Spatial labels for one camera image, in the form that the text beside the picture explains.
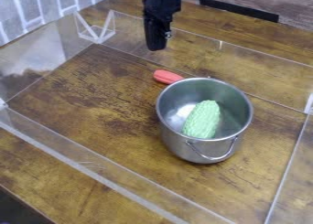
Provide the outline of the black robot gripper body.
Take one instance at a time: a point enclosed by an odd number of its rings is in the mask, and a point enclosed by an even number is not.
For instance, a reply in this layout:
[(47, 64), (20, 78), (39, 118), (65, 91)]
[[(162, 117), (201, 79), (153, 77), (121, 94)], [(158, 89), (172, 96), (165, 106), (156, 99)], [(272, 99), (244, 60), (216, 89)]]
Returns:
[(173, 17), (181, 11), (181, 0), (143, 0), (143, 17), (156, 18), (168, 24), (168, 37), (172, 37)]

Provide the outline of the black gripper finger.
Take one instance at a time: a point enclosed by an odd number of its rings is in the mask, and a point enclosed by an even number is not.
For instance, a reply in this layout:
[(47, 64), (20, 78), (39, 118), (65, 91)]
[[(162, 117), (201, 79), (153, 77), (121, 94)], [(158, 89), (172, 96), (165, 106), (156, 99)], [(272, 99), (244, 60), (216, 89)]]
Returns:
[(168, 32), (169, 27), (164, 21), (156, 18), (145, 19), (146, 43), (150, 51), (165, 49)]

